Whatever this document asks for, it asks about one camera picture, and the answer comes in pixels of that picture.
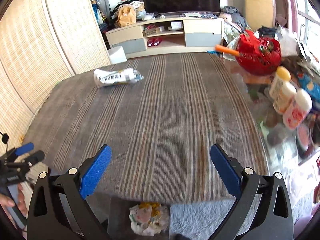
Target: blue handle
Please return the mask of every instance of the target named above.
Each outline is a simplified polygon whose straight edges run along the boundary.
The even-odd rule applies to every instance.
[[[83,199],[93,194],[98,182],[111,161],[111,155],[111,148],[108,145],[104,145],[100,149],[99,156],[95,158],[90,168],[83,175],[79,191]]]
[[[230,195],[236,199],[241,197],[241,179],[226,158],[226,154],[221,152],[217,145],[212,145],[210,158],[216,167],[223,184],[226,186]]]
[[[34,147],[34,146],[33,146],[33,143],[27,143],[27,144],[22,145],[21,147],[17,148],[14,153],[15,153],[17,156],[20,156],[20,155],[23,155],[23,154],[25,154],[25,153],[27,153],[27,152],[32,151],[32,150],[33,150],[33,147]]]

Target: red bottle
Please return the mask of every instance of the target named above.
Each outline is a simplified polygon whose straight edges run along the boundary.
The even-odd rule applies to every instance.
[[[154,43],[154,42],[155,42],[155,39],[154,39],[154,38],[149,39],[148,42],[147,42],[148,47],[153,46],[153,43]]]
[[[161,43],[162,39],[161,38],[156,38],[155,41],[153,42],[154,46],[158,46]]]

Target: white stool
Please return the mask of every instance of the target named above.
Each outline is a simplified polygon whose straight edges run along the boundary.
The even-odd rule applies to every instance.
[[[124,50],[121,46],[108,49],[108,53],[109,53],[111,64],[117,64],[117,63],[127,61],[127,58],[124,54]]]

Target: woven screen panel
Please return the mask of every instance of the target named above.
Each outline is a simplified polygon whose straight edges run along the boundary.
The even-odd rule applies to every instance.
[[[76,74],[110,65],[90,0],[46,0],[52,25]]]
[[[41,0],[13,0],[0,20],[0,58],[33,113],[55,84],[71,76],[53,40]]]
[[[0,132],[9,135],[8,149],[21,146],[33,113],[19,97],[0,62]],[[0,155],[5,153],[0,141]]]

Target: red basket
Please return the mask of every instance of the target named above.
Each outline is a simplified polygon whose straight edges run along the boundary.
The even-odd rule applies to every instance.
[[[241,34],[237,50],[241,53],[236,57],[237,62],[249,73],[256,76],[270,75],[281,64],[280,43],[274,39],[260,38],[257,39],[254,33],[246,31],[247,34]],[[262,53],[259,46],[268,47],[273,43],[273,51]]]

